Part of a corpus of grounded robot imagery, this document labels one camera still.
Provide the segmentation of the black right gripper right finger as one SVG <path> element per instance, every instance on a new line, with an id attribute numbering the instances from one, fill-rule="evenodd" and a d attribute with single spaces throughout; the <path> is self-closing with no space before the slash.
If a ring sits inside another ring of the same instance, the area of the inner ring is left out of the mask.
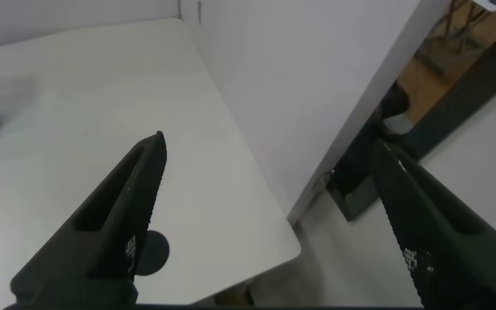
<path id="1" fill-rule="evenodd" d="M 426 309 L 496 309 L 496 230 L 398 146 L 370 172 Z"/>

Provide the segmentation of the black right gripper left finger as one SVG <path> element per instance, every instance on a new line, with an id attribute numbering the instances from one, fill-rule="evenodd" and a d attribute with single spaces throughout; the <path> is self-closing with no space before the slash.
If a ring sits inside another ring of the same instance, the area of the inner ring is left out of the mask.
<path id="1" fill-rule="evenodd" d="M 166 161 L 162 132 L 137 142 L 12 278 L 13 306 L 132 306 Z"/>

